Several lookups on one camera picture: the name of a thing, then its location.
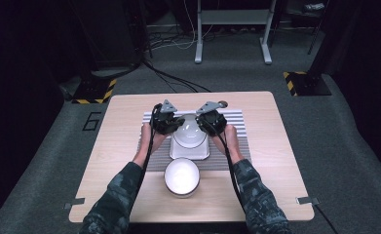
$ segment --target sleeve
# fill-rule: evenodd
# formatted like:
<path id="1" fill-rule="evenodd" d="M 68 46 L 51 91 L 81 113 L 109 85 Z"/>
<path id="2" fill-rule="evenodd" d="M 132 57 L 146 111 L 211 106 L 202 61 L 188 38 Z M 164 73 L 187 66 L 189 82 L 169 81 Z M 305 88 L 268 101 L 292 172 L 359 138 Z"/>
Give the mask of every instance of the sleeve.
<path id="1" fill-rule="evenodd" d="M 262 183 L 260 174 L 250 161 L 239 161 L 234 165 L 234 171 L 250 233 L 292 233 L 275 196 Z"/>
<path id="2" fill-rule="evenodd" d="M 126 233 L 141 173 L 139 165 L 129 162 L 116 174 L 84 217 L 79 233 Z"/>

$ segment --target person's right hand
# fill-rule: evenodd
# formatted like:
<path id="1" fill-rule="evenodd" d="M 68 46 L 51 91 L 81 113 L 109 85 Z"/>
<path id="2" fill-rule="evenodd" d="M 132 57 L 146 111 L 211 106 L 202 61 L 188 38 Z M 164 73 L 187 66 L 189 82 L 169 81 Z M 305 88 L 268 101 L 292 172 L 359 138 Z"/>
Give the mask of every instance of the person's right hand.
<path id="1" fill-rule="evenodd" d="M 227 148 L 229 149 L 230 158 L 233 164 L 236 164 L 237 162 L 245 158 L 240 151 L 238 133 L 233 125 L 226 125 L 223 133 L 221 133 L 220 136 L 227 144 Z M 224 145 L 221 142 L 220 138 L 218 136 L 214 136 L 211 138 L 211 140 L 214 142 L 218 150 L 222 154 L 226 155 Z"/>

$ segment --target yellow and black hazard tape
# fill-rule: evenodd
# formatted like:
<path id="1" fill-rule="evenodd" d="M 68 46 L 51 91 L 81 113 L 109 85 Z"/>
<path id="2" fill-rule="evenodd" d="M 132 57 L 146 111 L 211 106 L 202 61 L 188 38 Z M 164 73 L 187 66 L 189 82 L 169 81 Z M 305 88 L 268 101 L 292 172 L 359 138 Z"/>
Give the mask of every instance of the yellow and black hazard tape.
<path id="1" fill-rule="evenodd" d="M 111 97 L 112 91 L 114 90 L 115 83 L 117 82 L 116 79 L 113 79 L 110 84 L 108 85 L 107 92 L 105 92 L 105 95 L 103 98 L 99 99 L 73 99 L 72 103 L 78 103 L 78 104 L 94 104 L 94 103 L 106 103 Z"/>
<path id="2" fill-rule="evenodd" d="M 290 94 L 292 96 L 298 96 L 294 86 L 293 86 L 293 82 L 291 80 L 291 75 L 292 74 L 299 74 L 299 75 L 304 75 L 306 74 L 306 72 L 303 72 L 303 71 L 298 71 L 298 72 L 284 72 L 284 77 L 285 77 L 285 80 L 286 80 L 286 84 L 287 84 L 287 88 L 289 89 L 290 91 Z"/>

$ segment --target white desk stand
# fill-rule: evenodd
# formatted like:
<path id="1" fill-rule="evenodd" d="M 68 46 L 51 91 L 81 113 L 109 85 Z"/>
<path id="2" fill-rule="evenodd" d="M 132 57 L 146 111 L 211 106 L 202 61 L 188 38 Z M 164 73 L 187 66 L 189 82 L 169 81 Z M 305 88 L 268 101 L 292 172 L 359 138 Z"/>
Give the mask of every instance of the white desk stand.
<path id="1" fill-rule="evenodd" d="M 272 0 L 269 9 L 264 10 L 212 10 L 202 11 L 201 0 L 197 2 L 197 49 L 196 63 L 202 63 L 203 36 L 202 24 L 266 24 L 265 34 L 260 38 L 263 57 L 266 64 L 272 64 L 267 40 L 275 10 L 276 0 Z"/>

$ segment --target person's right arm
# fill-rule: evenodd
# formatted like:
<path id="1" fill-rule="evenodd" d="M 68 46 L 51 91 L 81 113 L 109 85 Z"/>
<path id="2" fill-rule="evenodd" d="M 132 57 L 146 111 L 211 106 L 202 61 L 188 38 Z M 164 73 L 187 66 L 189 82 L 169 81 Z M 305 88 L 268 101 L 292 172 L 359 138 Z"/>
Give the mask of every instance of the person's right arm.
<path id="1" fill-rule="evenodd" d="M 227 125 L 221 136 L 229 149 L 250 233 L 292 233 L 272 191 L 263 184 L 260 174 L 240 152 L 236 128 Z M 219 137 L 212 140 L 225 154 Z"/>

